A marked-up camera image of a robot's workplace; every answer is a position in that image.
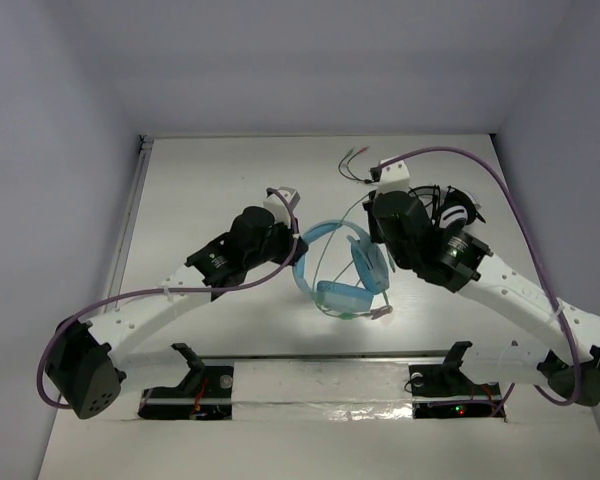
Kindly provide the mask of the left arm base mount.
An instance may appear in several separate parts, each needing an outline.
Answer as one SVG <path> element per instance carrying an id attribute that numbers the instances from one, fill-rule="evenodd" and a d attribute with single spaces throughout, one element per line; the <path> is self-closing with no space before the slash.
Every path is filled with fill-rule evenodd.
<path id="1" fill-rule="evenodd" d="M 185 359 L 188 371 L 175 386 L 145 389 L 138 417 L 155 421 L 231 420 L 234 366 L 206 365 L 185 343 L 174 343 L 171 348 Z"/>

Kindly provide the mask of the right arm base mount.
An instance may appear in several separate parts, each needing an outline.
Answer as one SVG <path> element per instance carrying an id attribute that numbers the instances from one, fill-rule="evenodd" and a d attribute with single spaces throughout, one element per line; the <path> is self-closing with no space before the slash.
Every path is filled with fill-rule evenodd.
<path id="1" fill-rule="evenodd" d="M 499 385 L 474 383 L 460 370 L 472 346 L 456 342 L 441 363 L 409 366 L 403 390 L 412 396 L 416 420 L 504 417 Z"/>

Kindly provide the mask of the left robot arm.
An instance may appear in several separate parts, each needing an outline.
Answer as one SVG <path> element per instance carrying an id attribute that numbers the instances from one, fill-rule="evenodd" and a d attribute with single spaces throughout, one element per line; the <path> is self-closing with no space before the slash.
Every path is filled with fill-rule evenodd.
<path id="1" fill-rule="evenodd" d="M 37 367 L 39 397 L 86 420 L 132 391 L 196 395 L 205 368 L 187 344 L 173 345 L 185 360 L 175 362 L 167 376 L 132 360 L 133 351 L 222 295 L 272 280 L 306 250 L 292 208 L 245 208 L 227 232 L 191 254 L 158 286 L 105 298 L 61 321 Z"/>

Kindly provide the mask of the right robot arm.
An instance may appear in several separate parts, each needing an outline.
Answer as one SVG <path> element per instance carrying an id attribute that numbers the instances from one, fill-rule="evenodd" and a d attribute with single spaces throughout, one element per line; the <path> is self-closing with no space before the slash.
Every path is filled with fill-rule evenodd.
<path id="1" fill-rule="evenodd" d="M 544 346 L 535 352 L 516 342 L 498 349 L 458 341 L 425 373 L 418 395 L 451 396 L 502 382 L 546 387 L 582 406 L 600 403 L 599 315 L 550 299 L 463 228 L 441 229 L 413 194 L 372 193 L 363 208 L 372 240 L 399 268 L 496 312 Z"/>

